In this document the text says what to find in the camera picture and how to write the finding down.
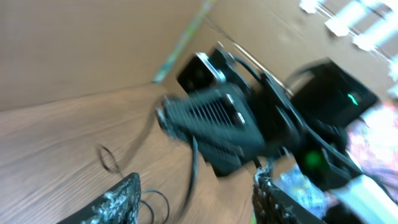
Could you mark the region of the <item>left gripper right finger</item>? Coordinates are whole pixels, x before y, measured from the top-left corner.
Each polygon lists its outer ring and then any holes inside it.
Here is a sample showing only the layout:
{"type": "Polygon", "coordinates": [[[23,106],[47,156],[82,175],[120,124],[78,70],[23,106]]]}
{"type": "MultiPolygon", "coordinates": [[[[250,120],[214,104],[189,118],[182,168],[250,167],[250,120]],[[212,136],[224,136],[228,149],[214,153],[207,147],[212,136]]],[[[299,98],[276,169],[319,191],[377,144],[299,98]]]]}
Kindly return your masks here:
{"type": "Polygon", "coordinates": [[[326,224],[276,186],[272,169],[257,169],[253,181],[252,205],[257,224],[326,224]]]}

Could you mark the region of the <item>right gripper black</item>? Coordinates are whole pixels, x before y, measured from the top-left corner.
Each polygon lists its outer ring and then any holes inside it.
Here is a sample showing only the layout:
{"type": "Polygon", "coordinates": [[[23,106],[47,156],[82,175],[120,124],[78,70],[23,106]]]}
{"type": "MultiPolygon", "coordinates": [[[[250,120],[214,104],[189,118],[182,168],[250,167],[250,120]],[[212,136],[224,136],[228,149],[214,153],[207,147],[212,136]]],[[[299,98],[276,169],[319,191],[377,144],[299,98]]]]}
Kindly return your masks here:
{"type": "Polygon", "coordinates": [[[296,151],[308,133],[304,119],[272,77],[262,74],[258,84],[257,91],[230,83],[165,98],[155,110],[159,126],[197,148],[218,177],[259,156],[296,151]]]}

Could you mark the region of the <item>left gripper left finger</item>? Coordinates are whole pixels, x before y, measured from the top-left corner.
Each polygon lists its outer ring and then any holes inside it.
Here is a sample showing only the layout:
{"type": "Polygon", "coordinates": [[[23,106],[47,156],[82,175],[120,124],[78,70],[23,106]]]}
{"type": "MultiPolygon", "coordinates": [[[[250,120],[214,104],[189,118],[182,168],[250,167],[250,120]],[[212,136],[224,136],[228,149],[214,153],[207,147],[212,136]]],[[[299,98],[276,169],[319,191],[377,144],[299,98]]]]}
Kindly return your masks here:
{"type": "Polygon", "coordinates": [[[141,181],[133,172],[59,224],[137,224],[140,200],[141,181]]]}

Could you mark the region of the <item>black cable silver plugs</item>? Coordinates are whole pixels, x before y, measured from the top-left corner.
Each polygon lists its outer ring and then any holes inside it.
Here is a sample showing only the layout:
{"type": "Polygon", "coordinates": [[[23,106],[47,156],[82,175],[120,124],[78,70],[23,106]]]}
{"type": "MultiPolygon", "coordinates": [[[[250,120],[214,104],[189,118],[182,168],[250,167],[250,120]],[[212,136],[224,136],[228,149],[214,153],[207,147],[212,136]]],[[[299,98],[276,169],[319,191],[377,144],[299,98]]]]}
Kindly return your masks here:
{"type": "Polygon", "coordinates": [[[139,202],[138,224],[165,224],[169,218],[168,198],[158,190],[144,190],[139,202]]]}

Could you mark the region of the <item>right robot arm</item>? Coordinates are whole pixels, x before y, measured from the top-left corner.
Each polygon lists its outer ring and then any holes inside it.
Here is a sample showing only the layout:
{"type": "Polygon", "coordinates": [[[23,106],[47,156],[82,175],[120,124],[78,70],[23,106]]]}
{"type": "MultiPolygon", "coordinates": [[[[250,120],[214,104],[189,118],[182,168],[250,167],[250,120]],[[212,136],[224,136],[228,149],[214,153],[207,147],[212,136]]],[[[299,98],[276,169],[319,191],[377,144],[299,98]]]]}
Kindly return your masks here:
{"type": "Polygon", "coordinates": [[[397,203],[347,155],[346,127],[377,96],[331,61],[307,68],[313,78],[294,96],[267,72],[248,67],[255,90],[232,62],[193,59],[178,76],[186,98],[166,98],[155,111],[162,130],[201,154],[218,177],[260,157],[291,155],[301,173],[338,203],[315,215],[258,166],[252,203],[258,223],[396,223],[397,203]]]}

